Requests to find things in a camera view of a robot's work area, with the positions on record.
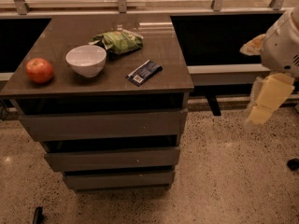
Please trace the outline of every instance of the green snack bag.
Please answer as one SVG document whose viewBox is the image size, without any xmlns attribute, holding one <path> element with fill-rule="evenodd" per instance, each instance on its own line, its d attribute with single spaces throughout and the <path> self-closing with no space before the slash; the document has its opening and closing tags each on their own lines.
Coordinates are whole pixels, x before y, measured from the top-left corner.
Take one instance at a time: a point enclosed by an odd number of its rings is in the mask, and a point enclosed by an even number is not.
<svg viewBox="0 0 299 224">
<path fill-rule="evenodd" d="M 114 31 L 95 35 L 89 44 L 103 47 L 106 51 L 122 55 L 141 49 L 143 36 L 127 30 Z"/>
</svg>

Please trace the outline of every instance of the white bowl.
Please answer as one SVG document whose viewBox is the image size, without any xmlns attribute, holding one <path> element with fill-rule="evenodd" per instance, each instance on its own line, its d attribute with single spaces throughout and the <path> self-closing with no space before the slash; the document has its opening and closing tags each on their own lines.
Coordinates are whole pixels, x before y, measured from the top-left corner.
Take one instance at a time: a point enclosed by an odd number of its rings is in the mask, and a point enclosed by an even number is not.
<svg viewBox="0 0 299 224">
<path fill-rule="evenodd" d="M 101 47 L 84 45 L 70 50 L 66 61 L 72 69 L 84 77 L 95 77 L 103 70 L 107 53 Z"/>
</svg>

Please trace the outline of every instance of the drawer front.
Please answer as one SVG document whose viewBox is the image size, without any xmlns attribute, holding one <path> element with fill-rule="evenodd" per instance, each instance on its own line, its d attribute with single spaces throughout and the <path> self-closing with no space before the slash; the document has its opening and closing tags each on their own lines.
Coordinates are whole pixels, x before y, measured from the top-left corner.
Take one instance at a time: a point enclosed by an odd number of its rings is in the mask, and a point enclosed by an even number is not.
<svg viewBox="0 0 299 224">
<path fill-rule="evenodd" d="M 136 148 L 114 151 L 46 154 L 45 159 L 55 172 L 100 169 L 174 166 L 178 164 L 179 147 Z"/>
<path fill-rule="evenodd" d="M 20 116 L 35 141 L 181 134 L 187 110 L 151 113 Z"/>
<path fill-rule="evenodd" d="M 170 185 L 174 177 L 175 171 L 169 170 L 121 175 L 67 175 L 64 177 L 64 182 L 70 189 L 75 190 L 113 189 Z"/>
</svg>

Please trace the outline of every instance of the terrazzo floor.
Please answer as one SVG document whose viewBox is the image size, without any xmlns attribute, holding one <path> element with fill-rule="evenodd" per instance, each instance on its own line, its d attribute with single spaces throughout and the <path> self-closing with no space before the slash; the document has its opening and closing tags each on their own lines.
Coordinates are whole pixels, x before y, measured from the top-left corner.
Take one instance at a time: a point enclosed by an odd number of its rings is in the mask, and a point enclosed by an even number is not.
<svg viewBox="0 0 299 224">
<path fill-rule="evenodd" d="M 282 107 L 259 130 L 245 130 L 244 109 L 214 117 L 195 99 L 181 139 L 171 189 L 119 189 L 76 194 L 43 159 L 44 150 L 17 120 L 0 123 L 0 223 L 45 224 L 299 223 L 299 115 Z"/>
</svg>

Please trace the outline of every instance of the speckled floor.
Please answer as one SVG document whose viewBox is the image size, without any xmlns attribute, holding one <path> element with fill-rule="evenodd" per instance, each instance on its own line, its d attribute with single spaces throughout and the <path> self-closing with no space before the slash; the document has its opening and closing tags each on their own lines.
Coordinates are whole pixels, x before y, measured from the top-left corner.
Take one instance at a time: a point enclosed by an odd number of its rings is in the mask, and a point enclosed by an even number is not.
<svg viewBox="0 0 299 224">
<path fill-rule="evenodd" d="M 0 223 L 299 223 L 299 115 L 283 107 L 261 130 L 245 131 L 243 109 L 214 117 L 196 100 L 181 140 L 175 182 L 163 188 L 75 194 L 16 120 L 0 123 Z"/>
</svg>

